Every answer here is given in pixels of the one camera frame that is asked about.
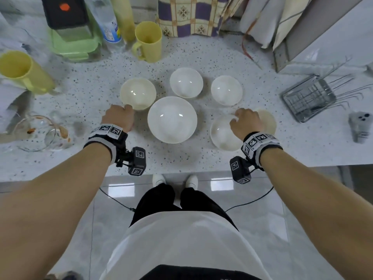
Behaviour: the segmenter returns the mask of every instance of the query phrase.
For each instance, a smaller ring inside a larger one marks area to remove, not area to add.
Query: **white shirt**
[[[100,280],[139,280],[160,264],[242,271],[271,280],[248,241],[212,212],[158,212],[133,224]]]

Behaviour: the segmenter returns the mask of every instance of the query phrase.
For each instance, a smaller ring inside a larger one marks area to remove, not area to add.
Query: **patterned cloth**
[[[222,22],[232,17],[242,1],[158,0],[157,23],[166,36],[217,36]]]

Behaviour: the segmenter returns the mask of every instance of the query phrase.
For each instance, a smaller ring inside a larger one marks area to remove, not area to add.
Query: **person's left hand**
[[[123,128],[124,132],[129,132],[132,129],[134,117],[135,111],[131,105],[126,105],[124,108],[119,105],[111,105],[102,117],[101,124],[114,124]]]

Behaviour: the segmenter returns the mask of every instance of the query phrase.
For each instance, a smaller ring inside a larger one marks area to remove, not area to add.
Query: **black cable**
[[[265,195],[261,196],[260,198],[258,198],[258,199],[256,199],[256,200],[253,200],[253,201],[250,201],[250,202],[248,202],[248,203],[244,203],[244,204],[236,205],[236,206],[234,206],[234,207],[231,207],[231,208],[227,209],[225,212],[227,212],[228,210],[231,210],[231,209],[233,209],[233,208],[235,208],[235,207],[241,207],[241,206],[243,206],[243,205],[247,205],[247,204],[250,204],[250,203],[256,202],[257,200],[264,198],[264,197],[265,197],[268,193],[270,193],[272,190],[273,190],[273,187],[272,187],[272,188],[271,188],[271,189],[270,189],[270,190],[269,190]]]
[[[124,204],[120,203],[119,201],[117,201],[115,198],[112,198],[110,195],[108,195],[107,193],[105,193],[102,188],[100,188],[100,191],[103,192],[106,196],[108,196],[109,198],[115,200],[116,202],[118,202],[120,205],[126,207]],[[132,212],[135,212],[136,208],[131,208],[131,207],[126,207],[127,209],[131,210]]]

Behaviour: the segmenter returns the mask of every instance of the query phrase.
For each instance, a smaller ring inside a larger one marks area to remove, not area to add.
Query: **leg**
[[[181,208],[187,211],[213,212],[228,220],[237,229],[232,219],[228,216],[227,213],[224,212],[224,210],[220,206],[217,205],[216,202],[214,202],[203,192],[196,190],[198,186],[198,180],[196,176],[194,178],[193,184],[189,186],[188,182],[189,180],[191,180],[191,177],[187,180],[186,188],[183,189],[180,195]]]
[[[139,221],[148,215],[161,212],[161,211],[178,211],[179,207],[173,204],[175,200],[175,192],[170,185],[166,185],[163,179],[158,185],[153,183],[154,188],[148,190],[141,198],[136,207],[135,214],[131,222],[132,226],[135,222]]]

